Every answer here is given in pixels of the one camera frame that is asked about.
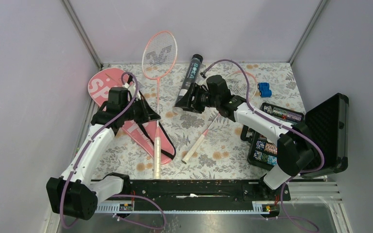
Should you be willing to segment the pink racket bag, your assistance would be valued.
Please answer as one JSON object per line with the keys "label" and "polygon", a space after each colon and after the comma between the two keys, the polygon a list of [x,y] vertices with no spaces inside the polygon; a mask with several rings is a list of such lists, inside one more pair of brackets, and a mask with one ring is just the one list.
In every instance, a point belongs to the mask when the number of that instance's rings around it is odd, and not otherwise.
{"label": "pink racket bag", "polygon": [[[121,87],[123,83],[128,81],[127,75],[123,80],[121,79],[123,73],[124,71],[122,69],[112,67],[98,72],[90,79],[88,83],[88,92],[98,106],[101,106],[103,102],[107,101],[108,92],[112,87]],[[127,121],[123,125],[122,130],[151,157],[154,157],[155,121],[142,125],[138,125],[134,121]],[[159,125],[158,131],[161,140],[161,164],[165,165],[175,158],[176,149],[161,124]]]}

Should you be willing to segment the black shuttlecock tube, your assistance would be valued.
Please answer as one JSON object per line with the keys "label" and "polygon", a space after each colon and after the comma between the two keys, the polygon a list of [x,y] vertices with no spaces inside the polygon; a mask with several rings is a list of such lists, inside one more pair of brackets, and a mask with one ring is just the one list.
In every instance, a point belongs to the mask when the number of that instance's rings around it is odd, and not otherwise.
{"label": "black shuttlecock tube", "polygon": [[[192,86],[196,82],[197,74],[200,71],[202,61],[203,57],[200,54],[194,54],[192,56],[176,101],[185,94],[190,86]],[[174,107],[173,111],[177,114],[181,114],[183,112],[175,110]]]}

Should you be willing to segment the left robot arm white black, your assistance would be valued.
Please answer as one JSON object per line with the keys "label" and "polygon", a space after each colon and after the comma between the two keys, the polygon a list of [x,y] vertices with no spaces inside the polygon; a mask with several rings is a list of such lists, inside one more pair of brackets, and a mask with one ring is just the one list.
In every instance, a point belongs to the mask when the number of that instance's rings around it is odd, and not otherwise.
{"label": "left robot arm white black", "polygon": [[119,129],[129,121],[143,124],[160,119],[137,87],[113,87],[90,122],[88,135],[67,169],[46,184],[51,209],[62,216],[89,220],[97,206],[114,195],[131,194],[128,175],[110,173],[91,183],[95,168]]}

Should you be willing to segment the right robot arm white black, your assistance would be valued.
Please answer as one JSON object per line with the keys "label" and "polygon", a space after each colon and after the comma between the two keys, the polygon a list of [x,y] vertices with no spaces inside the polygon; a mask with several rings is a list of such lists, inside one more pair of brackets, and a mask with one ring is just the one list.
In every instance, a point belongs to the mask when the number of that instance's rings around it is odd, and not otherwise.
{"label": "right robot arm white black", "polygon": [[231,93],[220,75],[207,78],[206,85],[183,85],[175,107],[200,114],[207,107],[216,108],[221,116],[255,130],[276,145],[277,164],[263,177],[264,183],[259,187],[263,199],[273,199],[278,187],[301,173],[316,155],[309,138],[310,130],[304,123],[292,125],[259,109],[251,109],[248,100]]}

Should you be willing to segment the blue toy car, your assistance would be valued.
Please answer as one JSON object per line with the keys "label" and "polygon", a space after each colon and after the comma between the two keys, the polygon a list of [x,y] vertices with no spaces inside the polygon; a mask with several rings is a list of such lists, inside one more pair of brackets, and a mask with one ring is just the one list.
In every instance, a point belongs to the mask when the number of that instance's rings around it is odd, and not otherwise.
{"label": "blue toy car", "polygon": [[270,98],[272,91],[270,90],[270,84],[267,82],[258,83],[259,95],[262,98]]}

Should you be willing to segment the black poker chip case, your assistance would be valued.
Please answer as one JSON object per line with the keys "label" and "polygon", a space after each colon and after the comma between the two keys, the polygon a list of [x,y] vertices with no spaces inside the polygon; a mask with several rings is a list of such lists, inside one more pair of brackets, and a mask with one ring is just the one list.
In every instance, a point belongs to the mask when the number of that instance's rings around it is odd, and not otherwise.
{"label": "black poker chip case", "polygon": [[[301,176],[313,179],[340,173],[348,168],[348,107],[348,97],[337,93],[306,114],[266,102],[260,109],[291,124],[304,122],[312,131],[312,140],[323,152],[324,165],[318,171],[303,173]],[[243,126],[240,139],[250,143],[247,156],[250,165],[271,170],[277,164],[277,147],[268,142],[266,137]]]}

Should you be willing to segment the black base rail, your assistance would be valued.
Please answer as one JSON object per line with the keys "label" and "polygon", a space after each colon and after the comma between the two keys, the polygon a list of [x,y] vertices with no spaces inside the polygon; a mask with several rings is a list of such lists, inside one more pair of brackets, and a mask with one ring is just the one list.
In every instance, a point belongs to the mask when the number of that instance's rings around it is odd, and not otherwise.
{"label": "black base rail", "polygon": [[166,211],[248,210],[253,201],[274,203],[289,201],[289,189],[283,194],[271,190],[260,180],[132,180],[125,181],[121,194],[135,204],[137,211],[154,210],[154,201]]}

